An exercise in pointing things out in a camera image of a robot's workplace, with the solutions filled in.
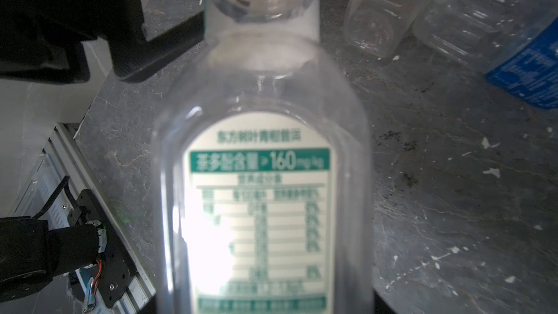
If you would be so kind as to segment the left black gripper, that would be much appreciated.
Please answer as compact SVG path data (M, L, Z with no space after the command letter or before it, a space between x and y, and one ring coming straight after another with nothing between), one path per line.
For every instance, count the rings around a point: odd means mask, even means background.
M140 0L1 0L1 78L89 81L84 42L109 42L119 81L141 83L203 40L204 13L143 41Z

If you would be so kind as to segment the clear bottle white printed label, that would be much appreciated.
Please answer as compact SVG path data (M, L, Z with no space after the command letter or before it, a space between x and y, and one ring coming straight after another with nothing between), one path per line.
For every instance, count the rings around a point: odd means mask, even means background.
M159 313L372 313L370 127L320 0L204 0L153 125Z

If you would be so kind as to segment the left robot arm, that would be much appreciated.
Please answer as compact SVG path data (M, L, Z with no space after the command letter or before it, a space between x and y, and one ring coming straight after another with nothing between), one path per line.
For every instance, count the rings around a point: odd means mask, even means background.
M43 84L79 84L90 79L83 44L104 39L113 70L127 83L140 83L197 45L203 15L148 39L140 0L1 0L1 76ZM129 254L107 219L74 206L75 222L52 230L44 214L60 194L64 177L32 217L1 220L1 300L40 292L55 276L94 266L94 284L129 264Z

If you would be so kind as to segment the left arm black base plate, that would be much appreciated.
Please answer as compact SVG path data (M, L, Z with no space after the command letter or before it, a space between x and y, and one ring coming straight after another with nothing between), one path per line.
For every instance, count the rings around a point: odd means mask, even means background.
M97 280L97 294L103 299L106 308L113 308L126 294L137 268L92 190L81 191L76 206L68 215L68 223L71 226L87 223L96 225L100 234L98 256L102 266Z

